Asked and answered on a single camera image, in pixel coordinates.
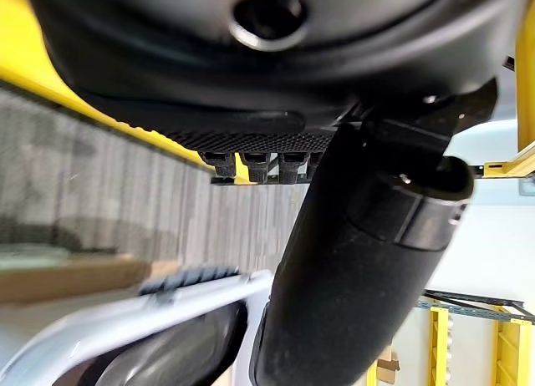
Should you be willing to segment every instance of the metal screw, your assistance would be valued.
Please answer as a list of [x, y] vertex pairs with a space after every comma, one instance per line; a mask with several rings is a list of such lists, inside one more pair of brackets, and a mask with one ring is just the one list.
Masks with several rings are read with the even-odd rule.
[[424, 97], [424, 104], [434, 104], [436, 102], [436, 95], [429, 95]]

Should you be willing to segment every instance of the round hole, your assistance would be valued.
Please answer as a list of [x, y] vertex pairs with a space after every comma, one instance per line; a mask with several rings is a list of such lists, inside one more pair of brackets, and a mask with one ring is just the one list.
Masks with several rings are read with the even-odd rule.
[[238, 42], [273, 52], [303, 40], [307, 13], [299, 0], [241, 0], [233, 16], [230, 31]]

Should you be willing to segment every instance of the yellow frame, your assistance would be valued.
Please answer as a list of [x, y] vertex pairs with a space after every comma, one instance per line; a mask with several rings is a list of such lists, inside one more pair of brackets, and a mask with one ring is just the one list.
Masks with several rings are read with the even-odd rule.
[[[505, 307], [498, 311], [508, 312]], [[532, 323], [495, 321], [491, 386], [529, 386]]]
[[535, 171], [535, 0], [517, 37], [518, 155], [508, 162], [489, 162], [483, 177], [525, 177]]
[[[213, 169], [194, 150], [188, 150], [155, 131], [120, 123], [92, 108], [71, 91], [48, 60], [41, 30], [28, 0], [0, 0], [0, 79]], [[236, 184], [249, 184], [248, 179], [247, 167], [237, 156]]]

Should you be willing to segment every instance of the black handle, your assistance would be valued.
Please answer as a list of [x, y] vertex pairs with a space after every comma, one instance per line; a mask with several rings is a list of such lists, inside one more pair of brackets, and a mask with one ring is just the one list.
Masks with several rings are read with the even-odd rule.
[[469, 168], [444, 158], [432, 172], [392, 175], [375, 164], [384, 153], [352, 125], [334, 136], [275, 276], [254, 384], [353, 384], [441, 259], [471, 196]]

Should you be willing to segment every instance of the white wall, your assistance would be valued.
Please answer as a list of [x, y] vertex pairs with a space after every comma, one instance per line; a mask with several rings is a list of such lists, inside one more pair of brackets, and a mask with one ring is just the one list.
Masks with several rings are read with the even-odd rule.
[[[516, 120], [460, 133], [447, 151], [470, 165], [509, 160], [516, 152]], [[521, 196], [519, 181], [476, 182], [472, 203], [428, 288], [519, 299], [535, 312], [535, 196]], [[493, 322], [459, 316], [453, 320], [449, 385], [488, 386]], [[428, 339], [428, 312], [413, 310], [393, 342], [401, 366], [396, 385], [427, 384]], [[530, 384], [535, 385], [535, 372]]]

